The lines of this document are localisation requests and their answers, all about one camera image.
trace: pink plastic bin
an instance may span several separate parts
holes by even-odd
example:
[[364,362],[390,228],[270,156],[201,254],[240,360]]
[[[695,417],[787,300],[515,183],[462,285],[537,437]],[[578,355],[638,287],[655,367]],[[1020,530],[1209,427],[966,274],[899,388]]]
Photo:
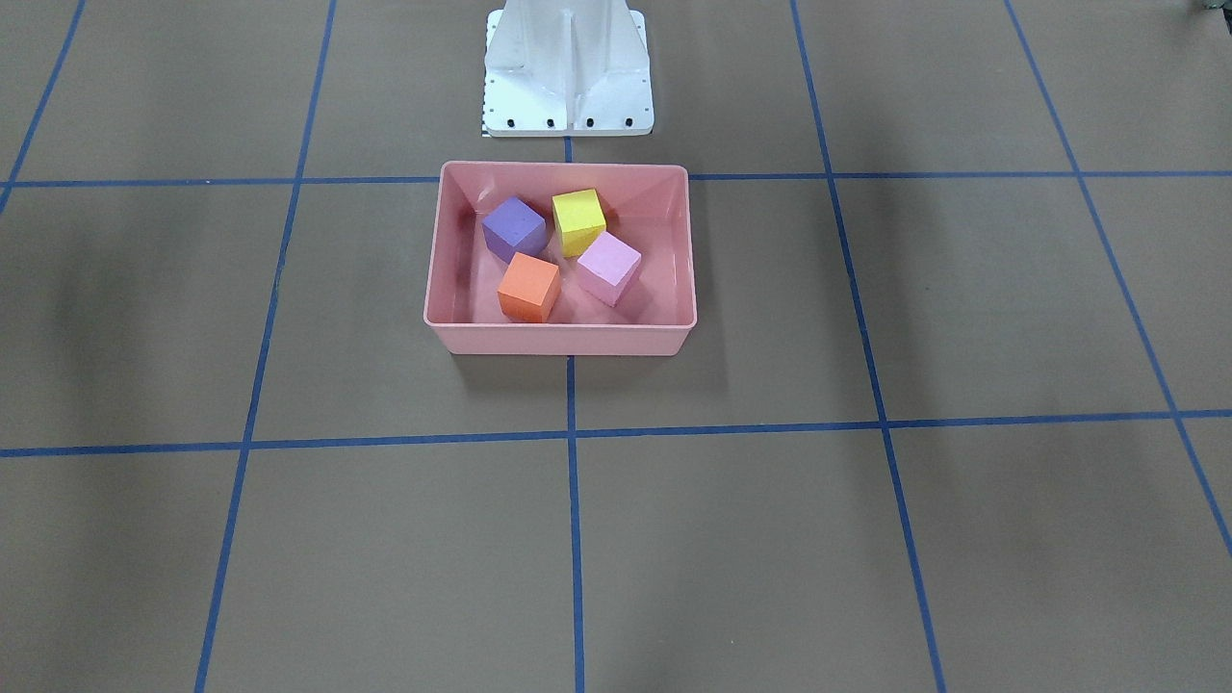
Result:
[[[563,291],[547,323],[500,312],[505,263],[483,240],[483,217],[517,195],[552,227],[552,196],[594,187],[607,231],[642,253],[616,307],[574,281],[561,238],[540,255],[561,266]],[[689,174],[680,166],[448,162],[441,168],[424,322],[455,354],[670,356],[697,324]]]

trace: cube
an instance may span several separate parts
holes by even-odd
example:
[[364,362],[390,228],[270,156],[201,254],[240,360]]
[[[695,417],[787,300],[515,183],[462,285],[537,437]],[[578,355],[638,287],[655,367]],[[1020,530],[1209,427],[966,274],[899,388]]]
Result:
[[535,256],[547,248],[547,223],[526,202],[510,197],[484,217],[483,239],[505,263],[513,261],[514,253]]
[[615,307],[641,266],[642,254],[605,231],[578,258],[578,284]]
[[501,312],[526,322],[547,322],[559,296],[561,268],[525,253],[514,253],[496,287]]
[[579,190],[552,197],[552,216],[561,233],[561,248],[565,258],[577,258],[586,252],[600,233],[607,229],[607,219],[599,206],[599,194]]

